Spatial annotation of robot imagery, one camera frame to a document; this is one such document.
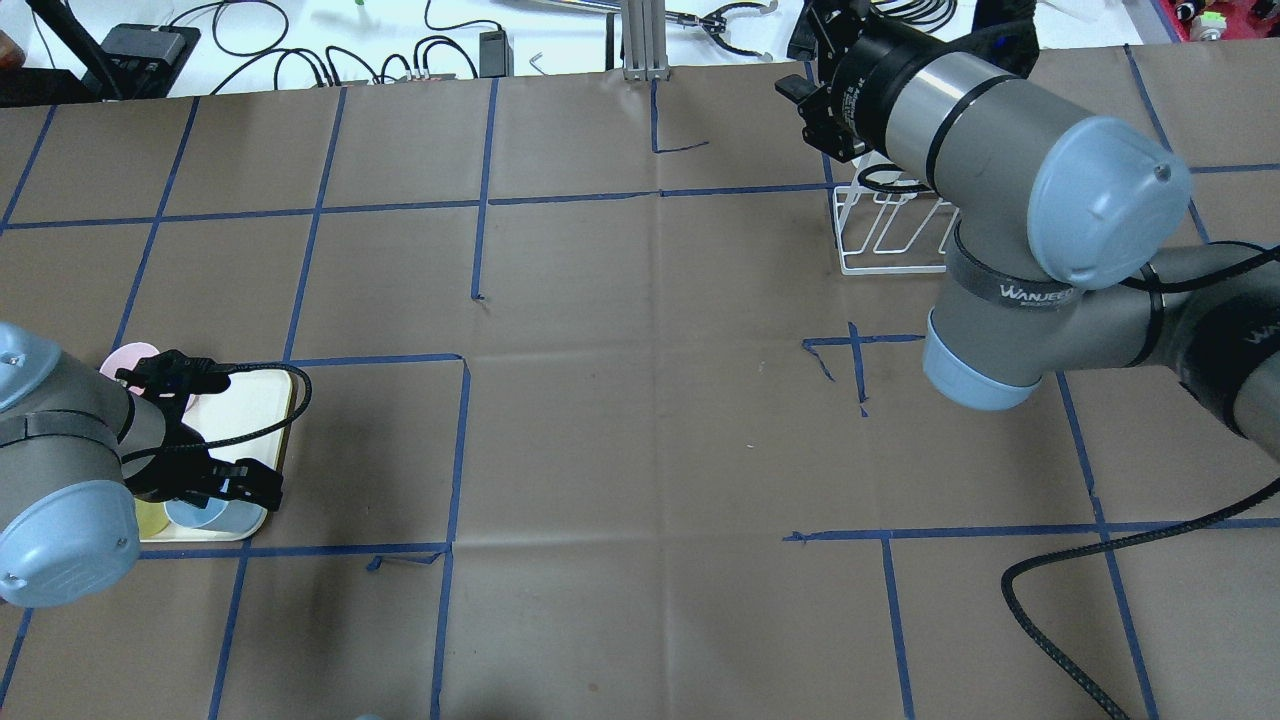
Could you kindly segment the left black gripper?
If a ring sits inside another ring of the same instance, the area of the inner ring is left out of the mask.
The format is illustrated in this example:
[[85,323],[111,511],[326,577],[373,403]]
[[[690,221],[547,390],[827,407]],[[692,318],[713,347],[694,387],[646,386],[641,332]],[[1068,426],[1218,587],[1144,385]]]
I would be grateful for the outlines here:
[[275,512],[282,506],[283,475],[253,457],[224,461],[207,450],[164,448],[125,478],[125,487],[146,502],[182,501],[206,509],[215,498],[242,501]]

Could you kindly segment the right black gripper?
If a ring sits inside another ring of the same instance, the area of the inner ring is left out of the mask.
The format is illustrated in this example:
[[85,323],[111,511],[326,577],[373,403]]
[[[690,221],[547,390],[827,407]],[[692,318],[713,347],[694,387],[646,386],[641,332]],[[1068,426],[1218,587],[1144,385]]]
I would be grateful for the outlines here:
[[797,23],[813,37],[815,78],[777,79],[774,90],[803,119],[803,140],[846,163],[886,149],[892,106],[941,41],[876,14],[869,1],[808,1]]

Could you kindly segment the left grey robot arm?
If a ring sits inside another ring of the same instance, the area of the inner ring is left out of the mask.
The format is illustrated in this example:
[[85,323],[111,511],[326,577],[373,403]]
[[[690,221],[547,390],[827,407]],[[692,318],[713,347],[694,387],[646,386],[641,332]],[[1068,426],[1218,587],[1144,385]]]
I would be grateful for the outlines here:
[[[140,557],[137,501],[205,509],[244,501],[280,507],[282,474],[256,459],[216,459],[296,421],[312,397],[287,363],[218,363],[169,350],[104,375],[47,338],[1,327],[1,587],[23,609],[74,602],[118,583]],[[205,439],[183,420],[197,395],[232,377],[285,372],[303,396],[282,419]]]

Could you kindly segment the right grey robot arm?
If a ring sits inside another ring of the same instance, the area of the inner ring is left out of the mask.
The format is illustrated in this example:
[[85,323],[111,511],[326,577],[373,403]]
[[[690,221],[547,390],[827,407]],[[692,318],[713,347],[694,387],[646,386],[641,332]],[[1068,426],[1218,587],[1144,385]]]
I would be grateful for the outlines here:
[[945,42],[869,1],[809,1],[815,81],[776,90],[838,161],[878,152],[959,213],[923,370],[998,411],[1055,372],[1166,366],[1230,432],[1277,452],[1277,250],[1167,249],[1192,176],[1164,145],[1034,85],[1034,5]]

